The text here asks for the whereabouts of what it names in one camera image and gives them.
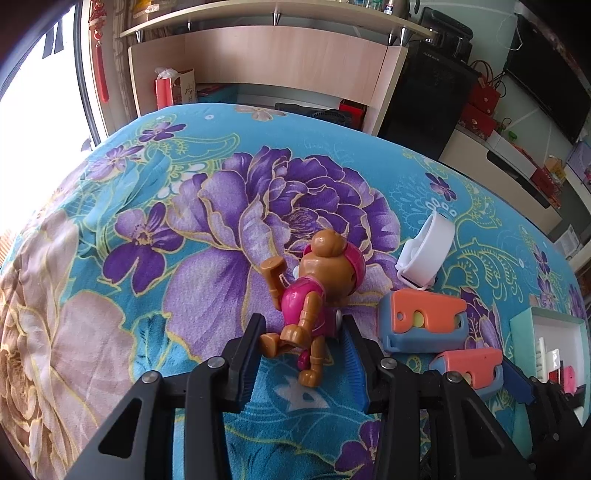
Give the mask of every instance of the pink toy vest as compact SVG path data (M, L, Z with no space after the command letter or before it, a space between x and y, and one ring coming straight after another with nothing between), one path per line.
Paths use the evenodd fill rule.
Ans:
M315 291L324 301L324 288L311 277L301 277L285 289L281 297L281 312L285 325L297 325L300 321L300 313L304 307L304 300L308 293ZM336 336L335 311L323 307L316 320L312 336L325 335Z

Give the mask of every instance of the toy dog figure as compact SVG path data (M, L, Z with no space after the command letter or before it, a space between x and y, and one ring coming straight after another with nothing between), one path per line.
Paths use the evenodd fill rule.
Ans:
M273 305L283 313L281 335L261 335L262 354L267 358L299 347L298 381L318 387L322 381L324 339L335 337L336 310L343 306L365 278L365 260L360 250L334 230L317 232L304 249L299 278L287 288L280 275L287 269L285 259L271 257L261 264Z

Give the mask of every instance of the television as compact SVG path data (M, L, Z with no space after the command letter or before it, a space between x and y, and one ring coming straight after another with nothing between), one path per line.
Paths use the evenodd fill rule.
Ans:
M575 143L591 108L591 97L577 74L535 25L518 15L517 29L519 32L515 30L504 72L521 85L564 136Z

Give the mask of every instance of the blue bedspread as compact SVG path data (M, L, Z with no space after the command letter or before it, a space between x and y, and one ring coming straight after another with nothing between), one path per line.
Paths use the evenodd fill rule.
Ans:
M351 298L376 338L375 306L398 288L404 242L437 210L456 237L435 291L468 304L467 348L511 358L509 320L531 304L584 316L576 279L532 224L422 155L315 119L205 104L144 116L100 145L20 235L0 277L0 419L42 480L62 478L146 370L191 370L241 335L250 315L282 320L258 265L332 227L360 247ZM297 383L295 355L263 359L252 401L227 415L235 479L371 478L377 417L349 391L329 344L323 385ZM407 355L425 370L429 356ZM488 401L507 431L513 402ZM177 414L181 478L183 412ZM421 422L423 450L428 426Z

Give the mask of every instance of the wooden shelf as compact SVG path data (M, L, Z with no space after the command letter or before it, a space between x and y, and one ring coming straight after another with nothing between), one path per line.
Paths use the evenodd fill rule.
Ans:
M193 69L196 83L288 87L352 100L377 135L408 49L312 28L243 25L150 40L129 48L138 116L156 110L154 69Z
M162 17L144 22L125 30L121 37L141 30L181 25L188 21L213 20L230 17L257 17L274 12L286 17L314 18L345 25L366 28L367 30L389 34L393 30L406 27L409 30L431 37L433 33L417 24L393 15L363 8L357 5L330 0L223 0L211 4L186 8Z

